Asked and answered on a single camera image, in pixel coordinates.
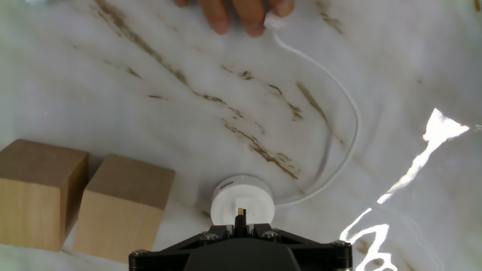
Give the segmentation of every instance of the human hand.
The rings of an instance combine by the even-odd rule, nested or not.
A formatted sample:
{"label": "human hand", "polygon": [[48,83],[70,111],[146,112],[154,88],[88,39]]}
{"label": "human hand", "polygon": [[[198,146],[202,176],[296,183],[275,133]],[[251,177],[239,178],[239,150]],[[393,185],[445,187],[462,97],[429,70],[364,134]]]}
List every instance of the human hand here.
{"label": "human hand", "polygon": [[[189,0],[173,0],[180,7],[187,7]],[[197,0],[211,28],[219,35],[229,31],[231,22],[227,13],[226,0]],[[243,23],[246,33],[259,37],[264,33],[264,16],[267,9],[263,0],[231,0]],[[269,0],[271,8],[280,17],[288,16],[294,9],[294,0]]]}

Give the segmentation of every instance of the white cable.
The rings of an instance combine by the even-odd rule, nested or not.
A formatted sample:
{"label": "white cable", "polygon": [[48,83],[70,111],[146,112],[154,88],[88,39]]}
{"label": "white cable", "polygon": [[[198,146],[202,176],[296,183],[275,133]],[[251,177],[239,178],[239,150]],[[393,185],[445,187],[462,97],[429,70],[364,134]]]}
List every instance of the white cable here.
{"label": "white cable", "polygon": [[[314,60],[310,56],[301,52],[300,50],[297,50],[297,49],[287,45],[286,43],[284,43],[279,38],[277,31],[285,25],[283,19],[276,16],[273,12],[270,12],[266,16],[266,20],[264,21],[264,25],[268,29],[273,30],[274,39],[275,39],[276,43],[281,48],[284,48],[284,49],[286,49],[286,50],[288,50],[288,51],[290,51],[294,54],[297,54],[298,56],[301,56],[302,58],[308,60],[313,65],[315,65],[315,66],[319,67],[321,70],[323,70],[331,79],[333,79],[333,81],[338,85],[338,87],[341,89],[343,94],[345,94],[345,96],[347,97],[347,99],[348,99],[349,103],[352,105],[353,111],[355,112],[355,115],[356,115],[355,135],[353,136],[352,144],[349,147],[348,154],[345,156],[345,159],[343,159],[341,164],[334,171],[334,173],[328,178],[328,180],[324,184],[322,184],[320,187],[313,190],[312,192],[310,192],[308,194],[305,194],[303,196],[299,196],[298,198],[295,198],[295,199],[288,199],[286,201],[275,202],[276,207],[286,207],[286,206],[292,206],[294,204],[298,204],[300,202],[303,202],[307,199],[311,199],[312,197],[316,196],[318,193],[320,193],[324,189],[326,189],[326,187],[328,187],[328,185],[330,185],[333,182],[333,180],[338,176],[338,174],[340,174],[340,172],[345,168],[345,166],[347,164],[347,161],[352,157],[353,152],[355,151],[355,146],[356,146],[356,143],[358,141],[358,136],[359,136],[360,126],[362,124],[362,119],[361,119],[361,116],[360,116],[360,111],[359,111],[355,101],[351,97],[351,95],[348,93],[348,91],[345,89],[345,87],[343,87],[341,82],[326,67],[324,67],[322,64],[318,63],[316,60]],[[319,170],[317,172],[315,178],[314,178],[315,183],[313,184],[312,188],[315,187],[316,182],[320,179],[321,175],[322,175],[322,172]]]}

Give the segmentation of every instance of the white round device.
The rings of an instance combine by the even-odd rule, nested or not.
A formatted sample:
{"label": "white round device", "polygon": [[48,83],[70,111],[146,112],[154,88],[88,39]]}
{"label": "white round device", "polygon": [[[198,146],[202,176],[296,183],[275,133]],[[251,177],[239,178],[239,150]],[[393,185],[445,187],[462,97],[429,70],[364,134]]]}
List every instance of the white round device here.
{"label": "white round device", "polygon": [[212,195],[212,223],[232,225],[238,208],[246,209],[248,224],[271,223],[275,207],[270,188],[261,179],[249,175],[224,180]]}

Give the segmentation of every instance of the wooden block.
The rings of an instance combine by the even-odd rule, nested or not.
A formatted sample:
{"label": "wooden block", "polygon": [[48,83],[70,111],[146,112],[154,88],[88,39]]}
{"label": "wooden block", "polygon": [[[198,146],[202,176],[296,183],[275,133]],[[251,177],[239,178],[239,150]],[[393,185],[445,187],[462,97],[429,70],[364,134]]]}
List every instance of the wooden block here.
{"label": "wooden block", "polygon": [[128,262],[151,250],[175,172],[109,155],[82,198],[74,251]]}
{"label": "wooden block", "polygon": [[87,185],[89,154],[16,140],[0,152],[0,243],[59,251]]}

